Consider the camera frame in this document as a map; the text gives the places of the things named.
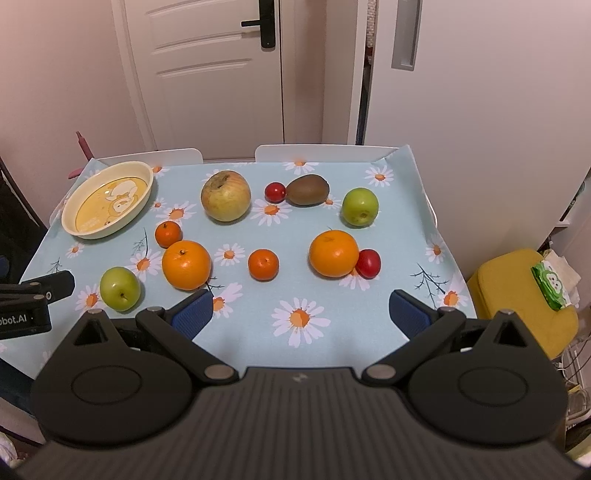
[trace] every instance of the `black door lock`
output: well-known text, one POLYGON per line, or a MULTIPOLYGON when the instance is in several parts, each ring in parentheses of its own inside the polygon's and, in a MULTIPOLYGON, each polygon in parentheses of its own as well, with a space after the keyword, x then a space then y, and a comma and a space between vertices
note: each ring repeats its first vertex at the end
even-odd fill
POLYGON ((241 22, 243 27, 261 27, 261 47, 275 48, 275 0, 259 0, 258 20, 241 22))

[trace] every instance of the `tangerine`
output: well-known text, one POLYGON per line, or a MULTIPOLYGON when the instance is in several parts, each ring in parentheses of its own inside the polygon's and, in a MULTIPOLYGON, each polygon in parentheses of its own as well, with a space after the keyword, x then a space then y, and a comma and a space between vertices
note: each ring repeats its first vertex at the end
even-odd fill
POLYGON ((355 238, 341 230, 328 230, 314 238, 310 245, 310 264, 325 277, 344 277, 359 259, 355 238))
POLYGON ((271 250, 260 248, 248 257, 248 271, 255 280, 272 280, 279 272, 279 259, 271 250))
POLYGON ((191 240, 172 244, 162 256, 162 272, 174 288, 195 290, 208 279, 212 259, 203 245, 191 240))
POLYGON ((162 248, 168 248, 183 239, 183 231, 178 223, 167 220, 156 227, 154 236, 158 245, 162 248))

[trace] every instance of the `yellow stool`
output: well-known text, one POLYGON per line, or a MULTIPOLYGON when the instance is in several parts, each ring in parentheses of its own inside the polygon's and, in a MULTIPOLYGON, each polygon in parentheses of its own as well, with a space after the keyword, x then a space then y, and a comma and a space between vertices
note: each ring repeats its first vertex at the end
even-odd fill
POLYGON ((514 310, 550 359, 560 355, 579 329, 573 306, 555 312, 546 303, 530 268, 542 260, 523 249, 481 265, 468 280, 478 318, 490 319, 501 309, 514 310))

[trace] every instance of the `white wall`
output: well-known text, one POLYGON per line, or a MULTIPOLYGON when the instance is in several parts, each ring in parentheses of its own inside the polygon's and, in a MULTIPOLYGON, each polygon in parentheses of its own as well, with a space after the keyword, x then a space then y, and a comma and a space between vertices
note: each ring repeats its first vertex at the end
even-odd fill
POLYGON ((0 156, 47 221, 86 159, 144 150, 109 0, 0 2, 0 156))
POLYGON ((281 0, 286 143, 321 143, 326 0, 281 0))

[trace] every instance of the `table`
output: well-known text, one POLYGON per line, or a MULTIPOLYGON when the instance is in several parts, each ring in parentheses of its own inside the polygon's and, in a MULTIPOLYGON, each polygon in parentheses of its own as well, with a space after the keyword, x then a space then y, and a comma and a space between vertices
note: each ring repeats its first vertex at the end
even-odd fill
MULTIPOLYGON (((73 189, 103 168, 100 161, 91 160, 73 189)), ((60 221, 51 225, 23 279, 70 270, 76 280, 74 294, 50 306, 50 332, 2 342, 4 360, 34 378, 88 308, 103 308, 111 318, 130 317, 148 306, 168 308, 187 297, 162 274, 163 249, 155 242, 154 229, 167 219, 181 225, 184 238, 201 243, 213 260, 214 315, 193 341, 241 374, 249 365, 346 365, 360 373, 408 340, 389 318, 388 299, 396 288, 432 307, 453 305, 475 316, 466 283, 433 223, 409 147, 372 163, 306 158, 154 171, 146 207, 119 232, 82 241, 67 234, 60 221), (252 191, 250 211, 232 225, 212 222, 200 203, 202 185, 219 170, 240 172, 252 191), (284 202, 275 208, 264 200, 268 183, 287 185, 307 173, 319 174, 330 184, 325 203, 301 208, 284 202), (339 209, 344 195, 360 186, 375 192, 380 212, 370 227, 354 229, 341 221, 339 209), (365 280, 352 272, 329 280, 315 275, 307 251, 328 229, 345 230, 360 249, 378 251, 379 277, 365 280), (280 271, 273 281, 257 282, 248 273, 248 255, 258 248, 269 248, 279 257, 280 271), (140 302, 125 314, 106 307, 98 290, 102 274, 116 265, 129 268, 143 285, 140 302), (290 322, 296 310, 305 313, 303 327, 290 322)))

